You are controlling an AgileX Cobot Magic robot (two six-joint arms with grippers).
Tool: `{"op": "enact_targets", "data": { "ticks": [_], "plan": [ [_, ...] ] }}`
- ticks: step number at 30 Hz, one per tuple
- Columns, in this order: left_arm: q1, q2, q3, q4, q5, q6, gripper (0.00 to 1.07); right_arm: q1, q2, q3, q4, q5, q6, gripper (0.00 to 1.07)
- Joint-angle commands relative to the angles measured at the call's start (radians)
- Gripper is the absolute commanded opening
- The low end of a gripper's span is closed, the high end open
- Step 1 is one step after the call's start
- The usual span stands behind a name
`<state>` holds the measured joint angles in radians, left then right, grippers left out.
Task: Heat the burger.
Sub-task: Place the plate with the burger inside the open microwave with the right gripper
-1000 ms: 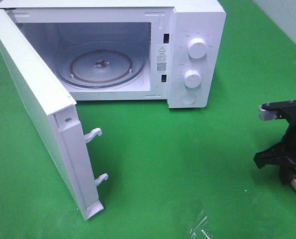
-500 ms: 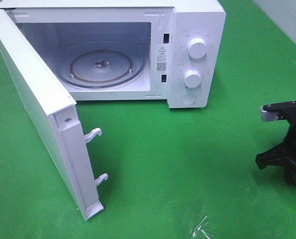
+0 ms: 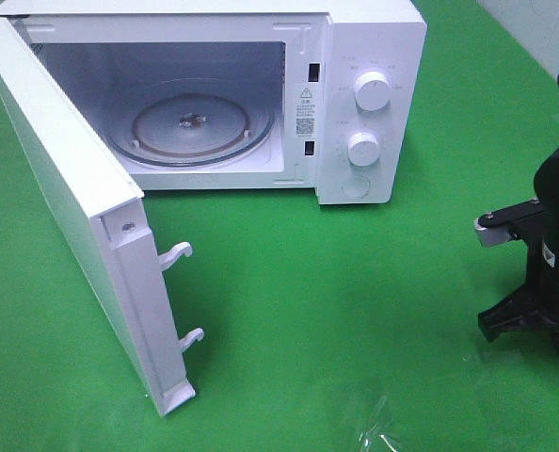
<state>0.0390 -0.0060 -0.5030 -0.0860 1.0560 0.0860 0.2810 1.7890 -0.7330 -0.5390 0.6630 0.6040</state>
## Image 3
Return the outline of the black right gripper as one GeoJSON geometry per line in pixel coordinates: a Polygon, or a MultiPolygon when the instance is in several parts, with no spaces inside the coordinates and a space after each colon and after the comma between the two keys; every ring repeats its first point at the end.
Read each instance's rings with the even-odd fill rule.
{"type": "Polygon", "coordinates": [[[559,242],[543,238],[536,248],[529,291],[514,291],[477,316],[488,342],[509,332],[559,333],[559,242]]]}

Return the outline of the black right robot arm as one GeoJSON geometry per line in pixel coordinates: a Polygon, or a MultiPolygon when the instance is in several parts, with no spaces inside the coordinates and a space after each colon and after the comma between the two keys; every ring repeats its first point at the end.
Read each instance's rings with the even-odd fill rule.
{"type": "Polygon", "coordinates": [[[527,248],[522,286],[478,315],[489,342],[506,332],[549,333],[559,347],[559,148],[544,161],[534,178],[535,197],[474,221],[484,247],[513,240],[527,248]]]}

